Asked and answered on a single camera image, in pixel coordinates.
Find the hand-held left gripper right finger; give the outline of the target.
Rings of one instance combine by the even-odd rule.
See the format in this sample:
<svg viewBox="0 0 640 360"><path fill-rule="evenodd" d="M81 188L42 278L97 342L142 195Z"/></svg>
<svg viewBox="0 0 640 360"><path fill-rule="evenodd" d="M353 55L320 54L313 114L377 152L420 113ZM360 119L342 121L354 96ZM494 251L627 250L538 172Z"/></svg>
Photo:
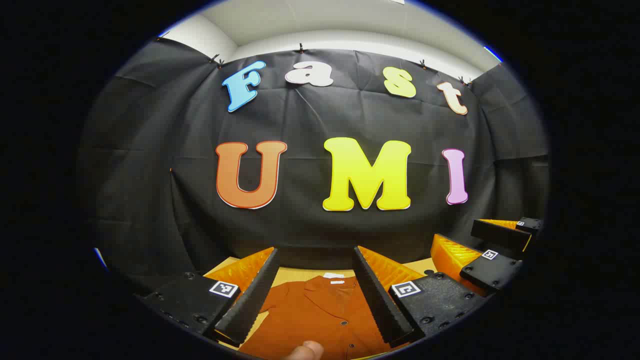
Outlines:
<svg viewBox="0 0 640 360"><path fill-rule="evenodd" d="M391 347L430 342L489 301L443 272L415 273L362 246L353 248L352 265L375 325Z"/></svg>

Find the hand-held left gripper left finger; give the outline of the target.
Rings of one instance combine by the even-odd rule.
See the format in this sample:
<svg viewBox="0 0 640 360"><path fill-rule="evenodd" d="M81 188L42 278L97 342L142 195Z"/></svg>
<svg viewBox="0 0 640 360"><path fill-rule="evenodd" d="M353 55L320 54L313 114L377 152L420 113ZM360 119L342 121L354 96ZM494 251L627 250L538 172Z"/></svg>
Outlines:
<svg viewBox="0 0 640 360"><path fill-rule="evenodd" d="M208 275L185 272L141 301L190 333L238 347L249 336L280 263L278 249L266 248Z"/></svg>

